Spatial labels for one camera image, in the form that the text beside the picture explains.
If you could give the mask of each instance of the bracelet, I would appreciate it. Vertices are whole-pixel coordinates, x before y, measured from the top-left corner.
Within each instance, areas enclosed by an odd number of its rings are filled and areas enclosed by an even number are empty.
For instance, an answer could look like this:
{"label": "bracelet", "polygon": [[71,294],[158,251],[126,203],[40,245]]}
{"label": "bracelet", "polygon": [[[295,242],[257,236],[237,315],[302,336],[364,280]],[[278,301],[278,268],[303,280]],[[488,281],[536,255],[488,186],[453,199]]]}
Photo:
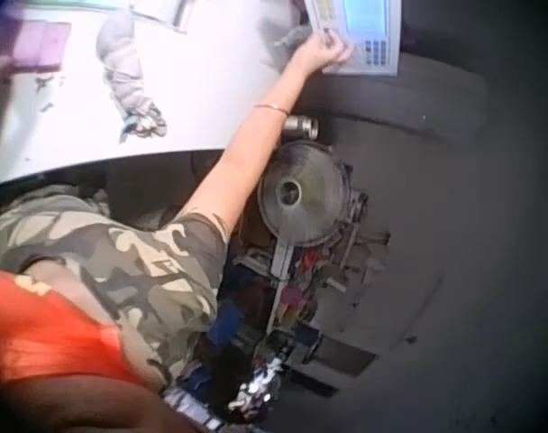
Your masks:
{"label": "bracelet", "polygon": [[290,113],[286,111],[284,108],[277,106],[276,104],[256,104],[254,108],[269,108],[271,110],[279,111],[280,113],[284,113],[286,117],[290,117]]}

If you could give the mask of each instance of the keypad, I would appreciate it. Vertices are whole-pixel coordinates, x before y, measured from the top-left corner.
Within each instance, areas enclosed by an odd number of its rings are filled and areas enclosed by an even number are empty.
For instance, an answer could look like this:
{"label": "keypad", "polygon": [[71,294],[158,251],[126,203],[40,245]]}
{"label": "keypad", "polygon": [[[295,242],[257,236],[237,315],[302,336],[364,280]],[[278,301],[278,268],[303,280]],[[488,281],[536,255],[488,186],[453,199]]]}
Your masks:
{"label": "keypad", "polygon": [[357,46],[356,51],[359,54],[363,54],[367,65],[386,66],[388,58],[386,41],[365,41]]}
{"label": "keypad", "polygon": [[333,0],[318,0],[318,14],[322,21],[332,21],[336,18]]}

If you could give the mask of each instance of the circular blade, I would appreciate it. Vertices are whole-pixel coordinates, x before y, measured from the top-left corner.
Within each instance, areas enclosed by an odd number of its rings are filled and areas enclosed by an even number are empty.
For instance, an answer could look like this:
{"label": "circular blade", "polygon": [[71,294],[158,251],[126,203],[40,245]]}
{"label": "circular blade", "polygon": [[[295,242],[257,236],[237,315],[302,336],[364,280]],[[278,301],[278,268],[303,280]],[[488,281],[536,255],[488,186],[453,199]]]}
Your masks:
{"label": "circular blade", "polygon": [[346,213],[350,183],[343,165],[321,144],[297,141],[278,148],[258,189],[264,223],[280,240],[322,243]]}

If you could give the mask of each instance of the hand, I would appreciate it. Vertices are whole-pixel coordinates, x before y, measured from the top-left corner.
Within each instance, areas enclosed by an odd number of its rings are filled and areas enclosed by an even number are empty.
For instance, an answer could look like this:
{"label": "hand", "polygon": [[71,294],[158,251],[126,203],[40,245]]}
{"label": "hand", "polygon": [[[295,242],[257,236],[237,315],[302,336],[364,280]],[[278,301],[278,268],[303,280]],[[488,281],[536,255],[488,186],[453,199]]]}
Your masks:
{"label": "hand", "polygon": [[305,78],[327,66],[340,64],[352,55],[352,46],[332,30],[314,31],[292,57],[289,64],[301,71]]}

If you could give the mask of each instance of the control panel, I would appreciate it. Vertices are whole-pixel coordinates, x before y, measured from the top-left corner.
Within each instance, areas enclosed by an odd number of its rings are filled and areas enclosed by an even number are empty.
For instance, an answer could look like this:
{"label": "control panel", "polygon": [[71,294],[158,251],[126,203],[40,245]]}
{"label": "control panel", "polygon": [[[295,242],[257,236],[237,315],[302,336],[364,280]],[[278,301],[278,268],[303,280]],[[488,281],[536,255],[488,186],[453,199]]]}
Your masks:
{"label": "control panel", "polygon": [[401,0],[306,0],[313,28],[332,29],[354,46],[350,60],[324,73],[397,75]]}

